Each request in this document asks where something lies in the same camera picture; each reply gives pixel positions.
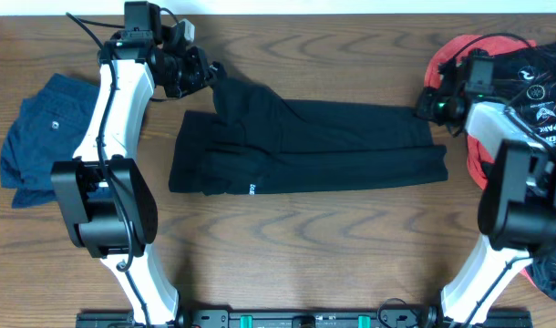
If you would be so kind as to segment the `black t-shirt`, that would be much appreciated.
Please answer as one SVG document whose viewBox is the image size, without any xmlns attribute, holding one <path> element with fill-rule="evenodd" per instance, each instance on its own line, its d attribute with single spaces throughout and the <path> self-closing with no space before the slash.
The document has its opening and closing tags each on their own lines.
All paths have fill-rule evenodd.
<svg viewBox="0 0 556 328">
<path fill-rule="evenodd" d="M 284 99 L 214 69 L 211 113 L 188 111 L 168 187 L 207 196 L 374 190 L 448 179 L 446 148 L 410 108 Z"/>
</svg>

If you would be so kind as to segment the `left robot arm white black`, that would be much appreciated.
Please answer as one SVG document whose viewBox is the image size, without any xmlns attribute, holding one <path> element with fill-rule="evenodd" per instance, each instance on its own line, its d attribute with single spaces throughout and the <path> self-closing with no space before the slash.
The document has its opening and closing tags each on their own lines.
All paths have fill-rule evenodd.
<svg viewBox="0 0 556 328">
<path fill-rule="evenodd" d="M 142 120 L 156 87 L 182 98 L 211 86 L 219 65 L 193 44 L 194 25 L 160 14 L 128 18 L 98 52 L 100 90 L 88 129 L 51 182 L 70 240 L 116 277 L 129 313 L 81 313 L 78 327 L 191 327 L 154 241 L 158 210 L 137 164 Z"/>
</svg>

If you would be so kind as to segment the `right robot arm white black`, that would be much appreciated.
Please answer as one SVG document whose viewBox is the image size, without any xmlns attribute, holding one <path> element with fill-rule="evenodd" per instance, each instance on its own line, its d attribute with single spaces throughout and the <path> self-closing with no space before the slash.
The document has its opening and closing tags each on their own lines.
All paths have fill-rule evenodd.
<svg viewBox="0 0 556 328">
<path fill-rule="evenodd" d="M 479 238 L 424 327 L 481 327 L 515 276 L 556 252 L 556 147 L 535 128 L 536 105 L 426 87 L 419 118 L 478 137 L 493 158 L 479 210 Z"/>
</svg>

